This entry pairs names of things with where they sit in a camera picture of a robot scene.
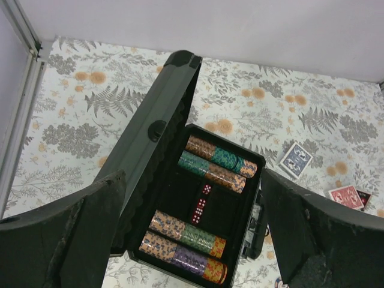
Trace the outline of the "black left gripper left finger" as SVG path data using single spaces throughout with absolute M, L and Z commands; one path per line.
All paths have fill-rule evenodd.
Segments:
M 120 170 L 1 220 L 1 287 L 101 287 L 125 189 Z

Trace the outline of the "red playing card deck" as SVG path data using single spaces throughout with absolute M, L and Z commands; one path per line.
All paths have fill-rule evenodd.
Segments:
M 329 190 L 328 194 L 333 201 L 346 207 L 356 210 L 364 208 L 364 204 L 356 188 L 352 185 Z

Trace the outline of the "black poker set case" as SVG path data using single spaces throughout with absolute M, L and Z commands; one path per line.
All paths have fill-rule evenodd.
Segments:
M 260 201 L 259 184 L 266 161 L 255 152 L 187 124 L 201 66 L 201 57 L 187 50 L 168 57 L 98 176 L 104 177 L 117 170 L 125 172 L 126 194 L 110 248 L 111 256 L 127 254 L 137 262 L 199 287 L 231 287 L 254 205 Z M 185 147 L 190 136 L 257 164 L 256 174 L 246 178 L 241 194 L 178 166 L 182 152 L 187 151 Z M 202 193 L 205 184 L 212 186 L 208 195 Z M 194 225 L 191 219 L 199 199 L 205 199 L 206 205 L 199 224 Z M 149 225 L 156 210 L 224 238 L 226 246 L 222 258 L 151 230 Z M 147 231 L 225 264 L 224 283 L 215 284 L 139 251 Z

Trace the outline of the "black triangular all-in button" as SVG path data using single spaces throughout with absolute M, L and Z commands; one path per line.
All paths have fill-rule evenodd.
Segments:
M 358 195 L 361 199 L 361 202 L 363 203 L 364 207 L 361 209 L 362 211 L 365 210 L 372 198 L 372 194 L 366 191 L 362 191 L 357 189 Z

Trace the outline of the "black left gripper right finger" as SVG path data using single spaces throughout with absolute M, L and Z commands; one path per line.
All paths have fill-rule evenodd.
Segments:
M 383 219 L 265 169 L 262 197 L 282 282 L 289 287 L 383 287 Z

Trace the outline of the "blue playing card deck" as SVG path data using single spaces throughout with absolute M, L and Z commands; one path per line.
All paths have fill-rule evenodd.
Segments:
M 299 179 L 310 165 L 313 156 L 300 144 L 294 142 L 280 161 L 280 166 L 293 178 Z

